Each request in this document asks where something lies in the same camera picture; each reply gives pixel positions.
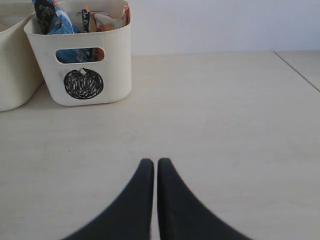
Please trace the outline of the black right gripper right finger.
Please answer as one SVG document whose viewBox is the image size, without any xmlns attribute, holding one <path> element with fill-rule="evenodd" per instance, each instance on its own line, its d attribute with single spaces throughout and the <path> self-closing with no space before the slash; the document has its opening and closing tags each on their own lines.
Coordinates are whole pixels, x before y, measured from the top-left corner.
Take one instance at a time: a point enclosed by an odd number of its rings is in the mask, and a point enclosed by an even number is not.
<svg viewBox="0 0 320 240">
<path fill-rule="evenodd" d="M 157 215 L 162 240 L 248 240 L 213 214 L 188 188 L 170 158 L 157 165 Z"/>
</svg>

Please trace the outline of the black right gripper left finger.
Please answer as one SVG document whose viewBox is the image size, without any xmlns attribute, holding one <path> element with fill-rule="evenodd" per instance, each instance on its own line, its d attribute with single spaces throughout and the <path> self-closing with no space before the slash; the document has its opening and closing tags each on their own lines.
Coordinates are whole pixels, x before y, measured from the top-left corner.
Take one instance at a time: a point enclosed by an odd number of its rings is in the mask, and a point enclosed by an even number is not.
<svg viewBox="0 0 320 240">
<path fill-rule="evenodd" d="M 140 161 L 118 197 L 67 240 L 149 240 L 154 197 L 154 163 Z"/>
</svg>

